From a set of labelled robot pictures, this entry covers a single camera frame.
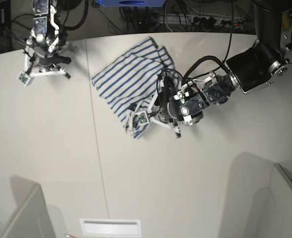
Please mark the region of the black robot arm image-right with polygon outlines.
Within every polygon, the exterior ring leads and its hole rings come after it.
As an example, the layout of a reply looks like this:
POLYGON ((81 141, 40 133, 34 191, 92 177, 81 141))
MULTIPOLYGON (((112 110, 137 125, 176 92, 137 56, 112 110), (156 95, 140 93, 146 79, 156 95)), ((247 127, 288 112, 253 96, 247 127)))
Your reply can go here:
POLYGON ((255 0, 253 10, 257 39, 251 48, 224 61, 215 56, 198 59, 181 78, 180 87, 173 85, 173 77, 164 77, 163 91, 158 94, 158 118, 164 124, 193 125, 203 118, 205 108, 224 104, 236 88, 247 93, 288 70, 292 60, 292 0, 255 0), (206 61, 215 62, 225 75, 214 70, 205 73, 199 89, 200 76, 190 74, 206 61))

